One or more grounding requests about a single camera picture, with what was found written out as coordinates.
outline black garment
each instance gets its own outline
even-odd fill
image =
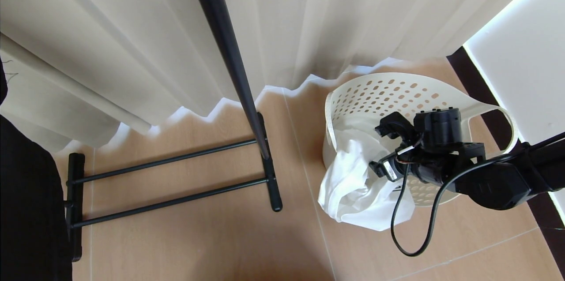
[[[0,70],[1,104],[8,85],[2,64]],[[0,176],[1,280],[72,280],[63,190],[55,161],[3,116]]]

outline black metal rack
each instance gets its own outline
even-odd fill
[[[183,154],[176,157],[166,158],[164,160],[131,166],[124,169],[110,171],[88,177],[84,177],[85,156],[79,153],[71,153],[69,155],[67,201],[65,201],[65,207],[67,209],[66,212],[67,228],[69,234],[69,241],[71,242],[72,245],[73,261],[79,261],[79,259],[83,254],[82,243],[81,243],[82,227],[86,225],[92,225],[95,223],[101,223],[103,221],[110,221],[112,219],[144,213],[145,211],[177,205],[179,203],[197,200],[204,197],[217,195],[220,193],[226,193],[226,192],[234,191],[235,189],[245,188],[262,183],[267,184],[267,189],[271,201],[271,208],[273,209],[273,211],[281,211],[283,209],[283,203],[281,201],[279,187],[277,185],[277,181],[275,177],[275,169],[273,167],[273,160],[268,145],[267,132],[265,129],[263,116],[256,111],[256,107],[253,102],[252,93],[249,88],[249,82],[245,74],[243,60],[241,59],[240,50],[237,45],[236,35],[234,33],[234,28],[232,27],[232,22],[230,20],[228,7],[226,6],[226,0],[199,0],[199,1],[204,11],[204,14],[206,15],[206,20],[208,21],[208,25],[210,25],[210,29],[212,30],[214,38],[216,39],[216,44],[218,44],[218,48],[220,50],[220,53],[222,54],[222,58],[226,63],[226,67],[228,68],[228,72],[230,74],[230,77],[232,78],[232,83],[234,84],[237,95],[240,99],[240,102],[242,104],[242,107],[247,116],[247,119],[252,128],[255,138],[252,140],[236,142],[233,144],[228,144],[226,146],[218,146],[216,148],[210,148],[199,152]],[[241,146],[248,146],[254,143],[258,144],[262,156],[263,170],[265,174],[265,177],[263,178],[250,180],[247,182],[230,185],[218,189],[212,189],[210,191],[206,191],[202,193],[180,197],[177,199],[164,201],[160,203],[154,203],[153,205],[138,207],[135,209],[121,211],[119,213],[104,215],[83,221],[83,185],[86,182],[90,182],[98,179],[104,179],[111,176],[116,176],[119,174],[138,171],[142,169],[147,169],[149,167],[159,166],[176,161],[186,160],[192,157],[198,157],[198,156],[203,156],[206,154],[211,154],[224,150],[239,148]]]

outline wooden floor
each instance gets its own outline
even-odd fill
[[[445,59],[404,68],[462,89]],[[390,232],[336,223],[317,204],[325,168],[324,101],[337,81],[309,80],[300,90],[271,88],[258,110],[266,120],[284,209],[274,213],[266,185],[207,197],[83,229],[78,281],[187,280],[562,280],[526,204],[484,209],[465,196],[439,208],[434,238],[417,258],[404,257]],[[228,103],[203,119],[179,112],[142,136],[121,128],[100,149],[55,154],[63,182],[67,154],[87,156],[88,175],[252,138],[240,106]],[[495,150],[482,120],[474,140]],[[85,185],[86,218],[259,178],[256,145],[137,171]],[[407,249],[424,239],[429,208],[397,228]]]

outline beige curtain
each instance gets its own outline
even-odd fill
[[[226,0],[252,92],[454,52],[511,0]],[[0,0],[1,108],[49,150],[236,100],[198,0]]]

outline laundry basket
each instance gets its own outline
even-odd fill
[[[337,152],[334,130],[355,128],[374,134],[385,148],[393,152],[400,139],[380,138],[375,132],[381,118],[392,112],[400,112],[410,122],[416,112],[433,108],[459,108],[462,138],[472,142],[470,118],[492,110],[500,110],[512,127],[512,139],[508,147],[488,157],[509,152],[517,141],[515,124],[510,114],[499,106],[479,102],[457,88],[421,75],[399,72],[383,72],[354,78],[328,94],[325,101],[326,134],[323,146],[324,164],[328,167]],[[439,187],[420,182],[415,176],[408,178],[407,186],[416,206],[431,206]],[[445,191],[441,202],[456,198],[459,194]]]

